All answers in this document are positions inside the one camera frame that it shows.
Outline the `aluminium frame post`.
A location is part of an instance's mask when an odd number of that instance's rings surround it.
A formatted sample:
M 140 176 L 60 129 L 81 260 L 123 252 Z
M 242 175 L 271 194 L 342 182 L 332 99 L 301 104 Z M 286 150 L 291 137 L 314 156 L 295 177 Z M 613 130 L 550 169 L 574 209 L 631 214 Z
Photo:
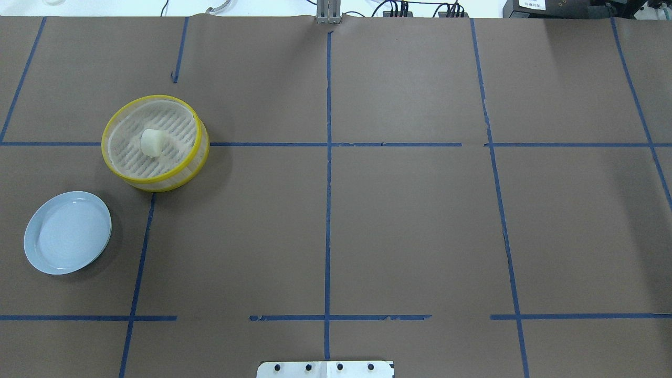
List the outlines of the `aluminium frame post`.
M 316 0 L 317 24 L 340 24 L 342 21 L 340 0 Z

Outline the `light blue plate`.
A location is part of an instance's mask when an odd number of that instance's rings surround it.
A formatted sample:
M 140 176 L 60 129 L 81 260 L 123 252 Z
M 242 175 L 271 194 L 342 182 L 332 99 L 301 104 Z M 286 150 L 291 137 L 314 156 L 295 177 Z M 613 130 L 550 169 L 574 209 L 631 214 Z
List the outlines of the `light blue plate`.
M 98 196 L 85 191 L 58 194 L 28 221 L 23 239 L 27 261 L 48 275 L 85 268 L 107 247 L 111 214 Z

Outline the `black computer box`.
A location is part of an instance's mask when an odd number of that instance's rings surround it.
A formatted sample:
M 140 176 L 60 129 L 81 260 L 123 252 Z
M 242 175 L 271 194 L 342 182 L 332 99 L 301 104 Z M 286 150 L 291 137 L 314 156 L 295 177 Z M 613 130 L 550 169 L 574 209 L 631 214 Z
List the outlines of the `black computer box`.
M 605 19 L 634 18 L 648 1 L 506 1 L 503 18 Z

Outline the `white steamed bun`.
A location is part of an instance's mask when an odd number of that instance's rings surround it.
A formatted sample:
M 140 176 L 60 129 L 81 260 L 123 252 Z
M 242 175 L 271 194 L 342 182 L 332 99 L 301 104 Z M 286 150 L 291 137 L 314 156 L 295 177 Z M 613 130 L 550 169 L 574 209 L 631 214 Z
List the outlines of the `white steamed bun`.
M 158 129 L 145 129 L 141 134 L 141 152 L 151 158 L 158 158 L 165 146 L 166 132 Z

